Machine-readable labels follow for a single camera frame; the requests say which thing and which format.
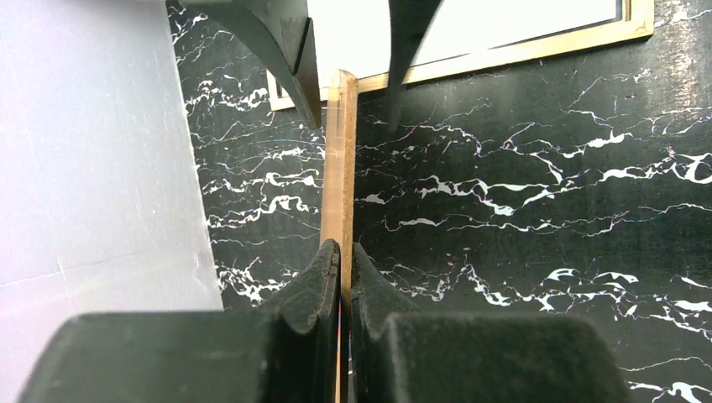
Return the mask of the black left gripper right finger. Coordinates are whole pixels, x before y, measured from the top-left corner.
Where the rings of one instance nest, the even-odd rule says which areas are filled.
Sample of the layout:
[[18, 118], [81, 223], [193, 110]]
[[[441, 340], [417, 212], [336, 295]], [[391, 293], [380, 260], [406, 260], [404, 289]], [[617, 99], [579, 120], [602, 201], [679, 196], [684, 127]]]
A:
[[358, 402], [627, 402], [594, 326], [549, 314], [423, 311], [353, 246]]

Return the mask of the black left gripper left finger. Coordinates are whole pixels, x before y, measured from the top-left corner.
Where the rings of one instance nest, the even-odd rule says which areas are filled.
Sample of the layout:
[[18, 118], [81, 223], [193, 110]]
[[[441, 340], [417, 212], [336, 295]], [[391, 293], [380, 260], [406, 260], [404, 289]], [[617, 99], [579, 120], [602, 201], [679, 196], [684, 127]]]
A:
[[67, 320], [22, 402], [331, 402], [340, 250], [325, 241], [262, 305], [87, 313]]

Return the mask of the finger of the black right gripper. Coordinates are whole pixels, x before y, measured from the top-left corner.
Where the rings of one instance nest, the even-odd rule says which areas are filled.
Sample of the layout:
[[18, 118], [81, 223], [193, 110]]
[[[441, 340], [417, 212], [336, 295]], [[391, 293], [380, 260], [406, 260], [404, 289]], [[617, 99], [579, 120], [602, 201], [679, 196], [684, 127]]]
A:
[[396, 131], [404, 80], [441, 0], [389, 0], [390, 65], [386, 87], [388, 129]]
[[314, 23], [303, 0], [182, 1], [256, 55], [311, 128], [322, 126]]

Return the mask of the black wooden picture frame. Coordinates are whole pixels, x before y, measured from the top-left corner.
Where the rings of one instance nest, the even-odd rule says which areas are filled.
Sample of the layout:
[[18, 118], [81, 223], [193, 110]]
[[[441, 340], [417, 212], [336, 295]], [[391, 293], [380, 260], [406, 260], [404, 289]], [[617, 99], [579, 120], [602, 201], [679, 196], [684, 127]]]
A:
[[[654, 3], [652, 1], [621, 2], [623, 3], [622, 18], [616, 22], [600, 24], [586, 29], [577, 29], [564, 34], [555, 34], [546, 38], [527, 40], [519, 44], [505, 45], [496, 49], [479, 50], [467, 55], [455, 56], [424, 65], [413, 65], [411, 62], [411, 67], [406, 74], [404, 83], [429, 81], [651, 36], [654, 32]], [[325, 86], [321, 84], [318, 74], [321, 87], [320, 98], [323, 101], [328, 98], [328, 88], [336, 71], [332, 73], [331, 79]], [[358, 89], [360, 92], [378, 91], [387, 87], [388, 71], [377, 76], [356, 78], [359, 80]]]

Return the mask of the brown frame backing board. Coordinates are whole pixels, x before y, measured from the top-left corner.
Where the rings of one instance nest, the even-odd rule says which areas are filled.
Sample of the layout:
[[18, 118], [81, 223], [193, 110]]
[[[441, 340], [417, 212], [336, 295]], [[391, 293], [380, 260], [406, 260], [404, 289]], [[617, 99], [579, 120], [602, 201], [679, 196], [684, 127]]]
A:
[[348, 401], [348, 357], [353, 267], [353, 204], [359, 80], [337, 70], [328, 88], [320, 240], [340, 248], [336, 402]]

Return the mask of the landscape photo print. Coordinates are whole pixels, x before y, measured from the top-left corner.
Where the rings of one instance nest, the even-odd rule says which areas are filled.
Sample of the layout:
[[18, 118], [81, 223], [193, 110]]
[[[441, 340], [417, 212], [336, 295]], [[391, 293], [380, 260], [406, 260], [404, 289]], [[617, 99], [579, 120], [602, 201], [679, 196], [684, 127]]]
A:
[[[314, 23], [319, 80], [337, 70], [359, 79], [390, 66], [390, 11], [385, 0], [308, 2]], [[446, 60], [527, 40], [616, 22], [616, 0], [445, 0], [441, 2], [413, 65]]]

